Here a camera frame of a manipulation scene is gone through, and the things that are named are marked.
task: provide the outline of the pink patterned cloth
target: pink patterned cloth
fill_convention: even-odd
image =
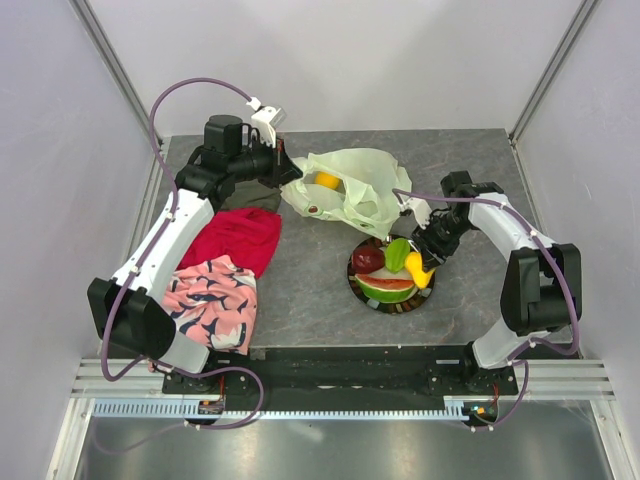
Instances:
[[[229,255],[175,272],[162,306],[192,340],[214,350],[248,353],[256,321],[256,280]]]

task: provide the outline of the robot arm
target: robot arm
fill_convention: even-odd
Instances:
[[[414,210],[418,227],[412,240],[422,255],[423,269],[442,265],[459,246],[460,237],[471,229],[484,232],[507,260],[500,318],[481,338],[471,342],[465,353],[467,376],[480,369],[502,368],[509,356],[532,337],[541,338],[570,324],[564,296],[539,247],[531,239],[535,229],[525,230],[507,211],[513,207],[495,183],[473,183],[468,172],[453,172],[441,182],[445,197],[466,197],[497,202],[502,207],[479,202],[449,203],[428,219],[416,199],[405,207]],[[578,318],[581,315],[580,252],[572,244],[559,245],[537,234],[541,244],[560,267],[572,292]]]
[[[291,162],[275,125],[283,112],[264,107],[252,117],[253,126],[229,115],[217,115],[205,125],[204,144],[194,151],[176,175],[178,204],[171,213],[172,197],[131,258],[110,280],[96,278],[88,289],[96,329],[103,338],[115,298],[129,275],[136,274],[122,302],[117,305],[110,343],[189,372],[202,371],[209,349],[176,329],[162,309],[166,286],[189,245],[213,218],[215,210],[233,193],[237,182],[258,179],[278,187],[302,173]],[[136,264],[166,221],[168,227],[141,268]]]

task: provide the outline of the toy fruit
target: toy fruit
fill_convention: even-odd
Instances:
[[[330,188],[331,190],[335,190],[338,188],[338,185],[340,185],[340,179],[326,172],[318,172],[314,183]]]
[[[360,273],[355,278],[362,293],[380,303],[404,302],[416,292],[413,281],[405,278],[380,278]]]
[[[370,245],[356,248],[351,254],[351,265],[356,273],[371,273],[384,267],[384,253]]]
[[[404,260],[404,268],[409,271],[411,278],[413,278],[413,281],[420,290],[427,288],[429,280],[431,280],[433,272],[435,272],[435,268],[426,273],[422,270],[422,255],[418,252],[411,252],[407,255],[407,258]]]
[[[396,238],[384,252],[384,266],[393,273],[398,273],[404,267],[404,260],[411,251],[411,245],[406,238]]]

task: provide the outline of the watermelon slice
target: watermelon slice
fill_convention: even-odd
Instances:
[[[356,282],[367,297],[380,303],[399,303],[412,297],[417,287],[412,279],[391,274],[386,269],[380,269],[371,275],[357,273]]]

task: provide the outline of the gray cloth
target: gray cloth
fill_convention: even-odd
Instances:
[[[236,183],[236,190],[222,204],[220,210],[256,207],[269,212],[277,212],[280,206],[280,189],[268,188],[257,180]]]

